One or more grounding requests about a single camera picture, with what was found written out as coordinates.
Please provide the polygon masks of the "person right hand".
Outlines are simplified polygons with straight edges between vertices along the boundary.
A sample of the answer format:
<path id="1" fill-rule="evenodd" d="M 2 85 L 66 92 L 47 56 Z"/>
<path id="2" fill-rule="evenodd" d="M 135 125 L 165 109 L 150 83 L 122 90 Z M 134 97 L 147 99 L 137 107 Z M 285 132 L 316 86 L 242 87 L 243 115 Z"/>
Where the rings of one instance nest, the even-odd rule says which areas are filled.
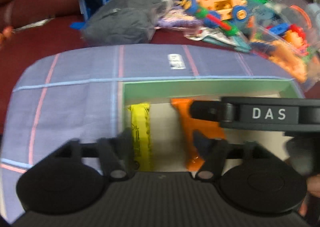
<path id="1" fill-rule="evenodd" d="M 307 187 L 308 187 L 308 192 L 314 196 L 319 198 L 320 195 L 320 175 L 317 174 L 315 176 L 309 177 L 307 179 Z M 305 216 L 308 210 L 308 206 L 306 201 L 304 200 L 300 209 L 299 209 L 299 214 L 301 216 Z"/>

